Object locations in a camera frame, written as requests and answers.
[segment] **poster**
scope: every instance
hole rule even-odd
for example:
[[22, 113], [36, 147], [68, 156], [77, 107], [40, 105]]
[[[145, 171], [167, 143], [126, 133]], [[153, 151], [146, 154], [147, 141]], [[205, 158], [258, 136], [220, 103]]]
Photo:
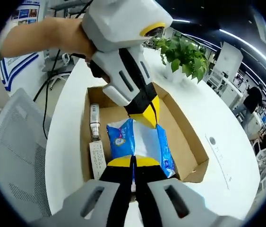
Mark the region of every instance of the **poster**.
[[[12, 26], [27, 25], [38, 21], [40, 1], [24, 1], [11, 15]], [[4, 58], [0, 61], [2, 83], [7, 91], [11, 90], [13, 79], [31, 62], [39, 57], [38, 53], [26, 54], [15, 58]]]

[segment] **cardboard box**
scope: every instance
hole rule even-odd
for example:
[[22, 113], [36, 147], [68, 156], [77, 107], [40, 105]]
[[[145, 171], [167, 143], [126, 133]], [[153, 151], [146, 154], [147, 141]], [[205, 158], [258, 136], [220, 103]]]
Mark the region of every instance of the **cardboard box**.
[[[203, 180], [208, 156], [193, 127], [170, 94], [154, 83], [160, 99], [160, 122], [165, 129], [169, 148], [176, 164], [176, 177], [184, 182], [199, 183]], [[111, 161], [110, 141], [106, 125], [128, 118], [124, 107], [117, 106], [107, 97], [101, 87], [88, 88], [85, 110], [81, 122], [81, 158], [84, 180], [93, 178], [90, 159], [90, 104], [98, 103], [101, 123], [101, 141], [106, 163]]]

